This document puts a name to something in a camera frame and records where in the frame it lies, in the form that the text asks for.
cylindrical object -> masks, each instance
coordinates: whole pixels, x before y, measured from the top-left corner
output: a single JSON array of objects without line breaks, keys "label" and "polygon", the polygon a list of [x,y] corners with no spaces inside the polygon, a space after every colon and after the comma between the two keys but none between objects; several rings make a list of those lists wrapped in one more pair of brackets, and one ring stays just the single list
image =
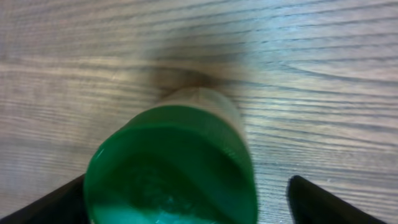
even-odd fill
[{"label": "cylindrical object", "polygon": [[257,222],[239,112],[206,88],[170,95],[107,139],[84,191],[97,224]]}]

tabletop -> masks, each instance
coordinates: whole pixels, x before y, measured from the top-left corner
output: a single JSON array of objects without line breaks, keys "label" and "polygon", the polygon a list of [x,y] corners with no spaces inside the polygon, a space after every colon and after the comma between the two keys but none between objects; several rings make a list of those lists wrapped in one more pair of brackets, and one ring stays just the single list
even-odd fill
[{"label": "tabletop", "polygon": [[0,2],[0,217],[84,173],[163,96],[241,110],[259,223],[292,223],[302,175],[398,222],[398,1]]}]

bottle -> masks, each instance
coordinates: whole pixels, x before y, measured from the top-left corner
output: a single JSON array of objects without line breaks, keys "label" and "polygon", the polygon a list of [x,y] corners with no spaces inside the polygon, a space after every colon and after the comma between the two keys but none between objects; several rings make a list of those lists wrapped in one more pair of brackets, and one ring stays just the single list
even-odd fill
[{"label": "bottle", "polygon": [[90,161],[83,190],[96,224],[257,222],[239,111],[206,88],[180,90],[114,133]]}]

wood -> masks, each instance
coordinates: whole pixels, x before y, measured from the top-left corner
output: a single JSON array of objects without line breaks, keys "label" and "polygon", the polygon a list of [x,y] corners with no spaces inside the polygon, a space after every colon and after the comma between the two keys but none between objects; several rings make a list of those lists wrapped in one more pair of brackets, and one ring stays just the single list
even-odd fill
[{"label": "wood", "polygon": [[246,122],[260,223],[292,223],[302,175],[398,221],[398,1],[4,0],[0,216],[84,173],[134,115],[185,86]]}]

black object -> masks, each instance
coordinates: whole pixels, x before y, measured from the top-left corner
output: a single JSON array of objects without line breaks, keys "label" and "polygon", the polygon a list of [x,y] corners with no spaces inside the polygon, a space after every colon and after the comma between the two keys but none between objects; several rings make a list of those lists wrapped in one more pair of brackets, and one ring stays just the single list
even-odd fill
[{"label": "black object", "polygon": [[[84,175],[4,217],[0,224],[90,223],[83,179]],[[386,224],[300,176],[290,179],[287,198],[295,224]]]}]

